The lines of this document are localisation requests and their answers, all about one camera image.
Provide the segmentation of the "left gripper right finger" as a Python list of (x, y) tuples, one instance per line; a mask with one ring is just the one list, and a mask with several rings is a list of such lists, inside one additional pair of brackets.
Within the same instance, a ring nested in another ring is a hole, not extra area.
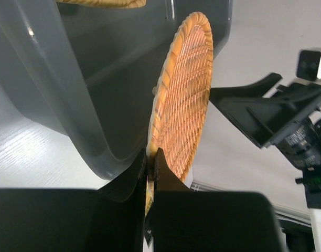
[(285, 251), (268, 199), (256, 192), (194, 192), (155, 156), (154, 251)]

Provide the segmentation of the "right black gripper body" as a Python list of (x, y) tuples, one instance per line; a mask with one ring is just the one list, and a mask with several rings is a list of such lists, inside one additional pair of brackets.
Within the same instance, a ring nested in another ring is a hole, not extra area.
[(321, 207), (321, 119), (310, 119), (321, 108), (321, 85), (280, 85), (262, 108), (263, 147), (276, 147), (302, 172), (295, 182), (304, 186), (307, 206)]

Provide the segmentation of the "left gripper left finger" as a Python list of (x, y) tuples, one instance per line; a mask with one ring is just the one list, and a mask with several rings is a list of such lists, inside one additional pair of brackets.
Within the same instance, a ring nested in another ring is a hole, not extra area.
[(98, 190), (0, 188), (0, 251), (142, 251), (146, 153)]

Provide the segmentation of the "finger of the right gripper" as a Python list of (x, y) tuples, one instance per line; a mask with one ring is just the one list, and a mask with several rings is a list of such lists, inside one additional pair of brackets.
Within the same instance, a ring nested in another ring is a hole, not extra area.
[(211, 88), (210, 102), (255, 146), (262, 148), (273, 136), (273, 131), (254, 109), (263, 111), (259, 108), (263, 96), (280, 80), (281, 75), (270, 73), (250, 85)]

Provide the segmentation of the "round orange woven dish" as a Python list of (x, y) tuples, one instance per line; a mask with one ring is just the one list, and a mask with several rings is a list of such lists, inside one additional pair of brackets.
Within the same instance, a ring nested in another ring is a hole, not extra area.
[(162, 149), (170, 170), (184, 182), (200, 142), (210, 96), (213, 37), (202, 12), (178, 27), (153, 89), (146, 155), (155, 162)]

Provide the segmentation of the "rounded square woven dish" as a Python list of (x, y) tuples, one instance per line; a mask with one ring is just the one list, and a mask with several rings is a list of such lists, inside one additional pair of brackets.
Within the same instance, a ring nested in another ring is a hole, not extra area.
[(98, 8), (141, 8), (146, 5), (146, 0), (57, 0), (67, 4), (78, 4)]

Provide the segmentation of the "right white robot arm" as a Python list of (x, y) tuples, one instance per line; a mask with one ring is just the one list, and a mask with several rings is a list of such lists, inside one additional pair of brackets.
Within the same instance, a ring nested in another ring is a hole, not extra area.
[(211, 88), (209, 100), (226, 119), (259, 148), (276, 147), (302, 176), (310, 211), (311, 235), (286, 228), (290, 250), (313, 247), (321, 251), (321, 85), (293, 81), (282, 85), (271, 73), (246, 86)]

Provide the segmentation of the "grey plastic bin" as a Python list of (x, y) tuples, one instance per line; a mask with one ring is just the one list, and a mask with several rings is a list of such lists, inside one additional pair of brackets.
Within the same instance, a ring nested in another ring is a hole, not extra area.
[(129, 9), (0, 1), (0, 84), (22, 115), (67, 135), (89, 168), (111, 180), (146, 145), (152, 88), (192, 12), (209, 19), (219, 53), (232, 1), (147, 1)]

